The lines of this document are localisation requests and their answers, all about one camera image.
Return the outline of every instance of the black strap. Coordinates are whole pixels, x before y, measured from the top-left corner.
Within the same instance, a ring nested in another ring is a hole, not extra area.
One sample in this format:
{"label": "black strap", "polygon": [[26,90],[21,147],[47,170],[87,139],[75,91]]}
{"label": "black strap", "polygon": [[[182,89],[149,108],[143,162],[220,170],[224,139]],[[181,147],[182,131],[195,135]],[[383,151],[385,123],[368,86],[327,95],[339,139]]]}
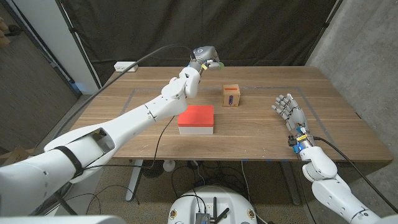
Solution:
{"label": "black strap", "polygon": [[57,146],[54,149],[58,149],[59,151],[63,152],[70,159],[70,162],[72,162],[73,166],[75,166],[76,172],[73,178],[78,177],[83,173],[80,161],[69,148],[66,146]]}

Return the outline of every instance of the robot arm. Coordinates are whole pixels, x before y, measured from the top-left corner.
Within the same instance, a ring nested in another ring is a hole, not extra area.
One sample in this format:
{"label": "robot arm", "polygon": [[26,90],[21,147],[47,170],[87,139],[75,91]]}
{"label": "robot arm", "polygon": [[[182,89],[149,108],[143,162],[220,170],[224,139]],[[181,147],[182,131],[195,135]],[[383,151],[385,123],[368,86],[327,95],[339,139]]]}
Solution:
{"label": "robot arm", "polygon": [[214,47],[194,50],[195,58],[161,95],[111,121],[70,131],[44,147],[44,153],[0,168],[0,216],[28,215],[68,181],[77,183],[106,164],[131,138],[187,109],[197,95],[205,67],[222,65]]}
{"label": "robot arm", "polygon": [[378,222],[380,217],[351,193],[348,184],[337,174],[335,163],[321,147],[316,146],[303,109],[292,95],[280,95],[276,98],[276,103],[279,107],[272,105],[272,109],[286,120],[286,126],[293,134],[293,137],[289,137],[289,146],[299,153],[302,161],[309,162],[302,170],[304,176],[313,183],[312,192],[315,198],[348,223]]}

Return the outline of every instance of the sticker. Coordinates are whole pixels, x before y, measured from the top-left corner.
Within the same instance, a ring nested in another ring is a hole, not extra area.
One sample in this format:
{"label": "sticker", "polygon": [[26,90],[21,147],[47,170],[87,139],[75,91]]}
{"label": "sticker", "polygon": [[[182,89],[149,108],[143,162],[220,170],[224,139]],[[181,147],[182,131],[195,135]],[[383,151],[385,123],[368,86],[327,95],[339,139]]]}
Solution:
{"label": "sticker", "polygon": [[307,137],[307,135],[306,135],[306,134],[304,134],[303,136],[301,136],[301,137],[298,137],[298,138],[297,138],[297,140],[298,140],[298,141],[300,141],[300,140],[303,140],[303,139],[305,139],[306,137]]}

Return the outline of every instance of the wooden table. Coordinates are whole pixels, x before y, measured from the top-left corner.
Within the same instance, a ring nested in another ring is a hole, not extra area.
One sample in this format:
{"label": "wooden table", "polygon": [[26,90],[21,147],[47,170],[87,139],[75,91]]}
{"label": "wooden table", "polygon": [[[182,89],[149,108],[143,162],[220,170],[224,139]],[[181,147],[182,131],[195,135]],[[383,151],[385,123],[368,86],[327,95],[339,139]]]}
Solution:
{"label": "wooden table", "polygon": [[[113,119],[156,96],[182,67],[140,67],[127,72],[98,95],[72,129]],[[222,107],[222,84],[239,84],[239,107]],[[158,159],[296,161],[287,145],[285,121],[271,108],[280,94],[291,93],[307,115],[311,133],[336,144],[356,162],[388,162],[392,154],[316,67],[226,67],[204,71],[189,105],[213,105],[214,135],[183,136],[174,118],[159,144]],[[159,121],[124,145],[115,158],[153,159]],[[343,158],[322,142],[334,161]]]}

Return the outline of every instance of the white wall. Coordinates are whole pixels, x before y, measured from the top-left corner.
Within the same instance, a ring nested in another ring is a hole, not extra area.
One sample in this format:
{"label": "white wall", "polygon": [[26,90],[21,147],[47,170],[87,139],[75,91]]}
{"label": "white wall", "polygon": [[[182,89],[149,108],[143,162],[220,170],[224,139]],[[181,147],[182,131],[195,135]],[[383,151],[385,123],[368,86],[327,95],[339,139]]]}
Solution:
{"label": "white wall", "polygon": [[55,1],[14,0],[36,32],[75,80],[83,94],[93,94],[97,85]]}

